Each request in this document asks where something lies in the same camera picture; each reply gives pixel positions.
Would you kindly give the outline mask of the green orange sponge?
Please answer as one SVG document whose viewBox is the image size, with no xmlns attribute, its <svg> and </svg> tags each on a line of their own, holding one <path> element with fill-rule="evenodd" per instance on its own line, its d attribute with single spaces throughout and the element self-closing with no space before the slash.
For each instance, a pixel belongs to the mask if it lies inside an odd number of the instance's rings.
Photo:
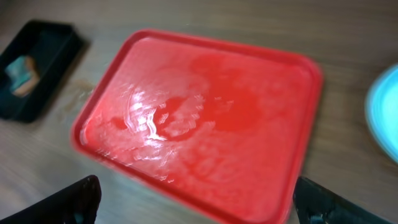
<svg viewBox="0 0 398 224">
<path fill-rule="evenodd" d="M 40 81 L 35 61 L 28 55 L 15 59 L 6 67 L 5 72 L 11 80 L 10 91 L 18 97 L 28 95 Z"/>
</svg>

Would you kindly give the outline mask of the white plate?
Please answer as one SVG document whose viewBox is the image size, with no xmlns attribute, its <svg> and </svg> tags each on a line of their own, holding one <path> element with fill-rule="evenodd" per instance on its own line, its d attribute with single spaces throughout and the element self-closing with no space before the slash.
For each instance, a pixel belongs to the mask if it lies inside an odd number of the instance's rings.
<svg viewBox="0 0 398 224">
<path fill-rule="evenodd" d="M 364 107 L 369 130 L 385 154 L 397 162 L 397 65 L 372 83 Z"/>
</svg>

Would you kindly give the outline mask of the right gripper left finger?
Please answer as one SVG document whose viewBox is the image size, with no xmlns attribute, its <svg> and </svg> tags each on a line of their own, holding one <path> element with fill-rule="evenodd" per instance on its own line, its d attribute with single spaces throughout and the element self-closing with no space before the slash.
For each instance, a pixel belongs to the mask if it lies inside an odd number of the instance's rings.
<svg viewBox="0 0 398 224">
<path fill-rule="evenodd" d="M 1 220 L 1 224 L 94 224 L 101 186 L 89 175 L 53 195 Z"/>
</svg>

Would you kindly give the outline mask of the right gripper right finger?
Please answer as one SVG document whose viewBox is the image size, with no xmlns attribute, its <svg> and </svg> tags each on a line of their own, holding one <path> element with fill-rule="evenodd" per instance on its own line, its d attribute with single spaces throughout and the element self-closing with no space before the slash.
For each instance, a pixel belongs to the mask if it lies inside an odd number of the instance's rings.
<svg viewBox="0 0 398 224">
<path fill-rule="evenodd" d="M 391 224 L 306 177 L 297 179 L 293 201 L 300 224 Z"/>
</svg>

